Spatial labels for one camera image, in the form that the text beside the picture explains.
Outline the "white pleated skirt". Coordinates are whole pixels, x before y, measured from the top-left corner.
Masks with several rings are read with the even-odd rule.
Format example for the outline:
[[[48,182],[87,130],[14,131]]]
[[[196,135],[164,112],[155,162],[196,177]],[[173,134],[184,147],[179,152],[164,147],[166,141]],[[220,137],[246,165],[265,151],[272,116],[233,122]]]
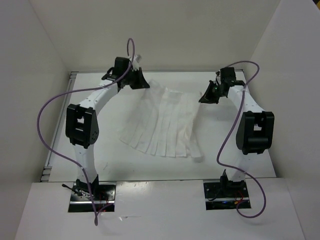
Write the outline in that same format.
[[[194,123],[201,92],[170,89],[151,80],[131,112],[119,139],[144,154],[200,160]]]

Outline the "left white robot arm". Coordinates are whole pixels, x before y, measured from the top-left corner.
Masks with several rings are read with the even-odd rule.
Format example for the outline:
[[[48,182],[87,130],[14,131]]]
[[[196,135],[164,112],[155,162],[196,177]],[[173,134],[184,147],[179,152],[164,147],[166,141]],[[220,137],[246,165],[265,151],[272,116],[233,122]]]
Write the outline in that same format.
[[[88,200],[99,196],[99,175],[95,168],[94,144],[99,137],[98,114],[106,103],[125,86],[131,89],[148,89],[140,55],[116,57],[114,66],[101,78],[99,89],[78,104],[69,104],[66,110],[65,134],[75,152],[75,161],[82,167],[78,169],[76,190],[81,191]]]

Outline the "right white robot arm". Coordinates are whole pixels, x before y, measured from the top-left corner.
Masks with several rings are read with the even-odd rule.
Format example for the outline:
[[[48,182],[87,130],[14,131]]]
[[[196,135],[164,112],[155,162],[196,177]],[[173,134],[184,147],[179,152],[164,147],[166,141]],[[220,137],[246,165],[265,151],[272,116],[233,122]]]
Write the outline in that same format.
[[[250,166],[252,154],[263,154],[273,141],[275,115],[260,107],[247,90],[247,83],[236,78],[234,67],[224,67],[216,72],[216,79],[210,80],[208,88],[199,99],[201,104],[218,104],[220,98],[226,97],[237,109],[232,127],[220,147],[216,161],[231,171],[224,170],[220,177],[219,191],[229,197],[245,183],[245,175]],[[232,132],[237,128],[235,144],[242,152],[242,160],[230,165],[220,162],[220,156]]]

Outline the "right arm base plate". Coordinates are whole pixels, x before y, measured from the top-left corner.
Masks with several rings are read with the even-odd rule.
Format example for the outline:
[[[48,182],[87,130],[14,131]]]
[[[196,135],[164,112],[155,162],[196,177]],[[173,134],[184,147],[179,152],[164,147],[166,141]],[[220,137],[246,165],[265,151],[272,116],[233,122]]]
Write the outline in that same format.
[[[236,188],[223,189],[218,180],[203,182],[205,208],[213,210],[233,210],[240,203],[239,209],[250,209],[251,203],[247,185]]]

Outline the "aluminium table edge rail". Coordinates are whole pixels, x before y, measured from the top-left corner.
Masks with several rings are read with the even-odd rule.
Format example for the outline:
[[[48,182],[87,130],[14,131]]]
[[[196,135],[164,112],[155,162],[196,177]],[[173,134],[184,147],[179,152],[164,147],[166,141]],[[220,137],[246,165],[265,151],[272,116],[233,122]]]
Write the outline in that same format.
[[[67,85],[67,89],[66,91],[70,91],[75,84],[75,80],[77,77],[78,71],[72,71],[69,75],[69,80],[68,80],[68,85]],[[61,130],[60,130],[60,126],[61,126],[61,122],[63,121],[63,116],[64,116],[64,109],[66,107],[67,102],[70,100],[69,97],[69,93],[63,96],[63,100],[62,100],[62,105],[61,105],[61,109],[59,112],[59,117],[57,119],[57,124],[55,126],[54,132],[53,132],[53,137],[50,143],[50,148],[54,149],[55,147],[55,142],[58,139],[59,135],[61,134]],[[52,151],[49,150],[48,154],[47,154],[47,158],[46,158],[46,162],[44,164],[42,173],[41,173],[41,178],[40,178],[40,183],[47,183],[49,182],[50,179],[50,174],[51,174],[51,170],[52,170],[52,163],[51,163],[51,156],[52,156]]]

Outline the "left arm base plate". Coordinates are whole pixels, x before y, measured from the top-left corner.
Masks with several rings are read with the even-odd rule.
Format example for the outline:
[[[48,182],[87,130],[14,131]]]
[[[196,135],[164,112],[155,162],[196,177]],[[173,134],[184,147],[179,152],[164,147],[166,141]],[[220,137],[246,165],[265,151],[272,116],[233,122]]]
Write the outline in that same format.
[[[70,189],[69,213],[91,213],[94,211],[88,192],[78,190],[75,182]],[[97,211],[102,209],[102,212],[114,212],[116,183],[100,182],[99,189],[97,193],[94,194],[93,199]]]

